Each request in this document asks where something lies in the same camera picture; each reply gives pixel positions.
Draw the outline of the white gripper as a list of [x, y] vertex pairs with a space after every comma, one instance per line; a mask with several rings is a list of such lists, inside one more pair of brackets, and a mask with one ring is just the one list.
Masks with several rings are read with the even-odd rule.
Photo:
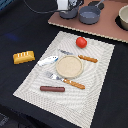
[[56, 0], [56, 2], [59, 10], [72, 10], [82, 4], [82, 0]]

